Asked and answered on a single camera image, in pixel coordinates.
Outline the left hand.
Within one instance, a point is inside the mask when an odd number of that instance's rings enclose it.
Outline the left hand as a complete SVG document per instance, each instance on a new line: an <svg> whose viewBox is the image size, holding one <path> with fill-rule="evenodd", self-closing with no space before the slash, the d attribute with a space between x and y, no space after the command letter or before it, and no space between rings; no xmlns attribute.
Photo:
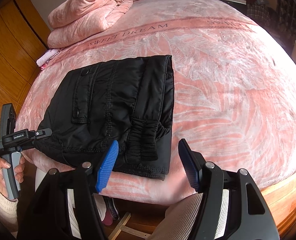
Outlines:
<svg viewBox="0 0 296 240"><path fill-rule="evenodd" d="M3 177L3 172L2 169L6 168L9 169L11 168L11 165L4 159L0 158L0 193L8 198L8 193L6 190L6 185L5 185L5 180ZM15 167L15 179L21 184L24 180L24 168L25 168L25 158L21 157L19 165Z"/></svg>

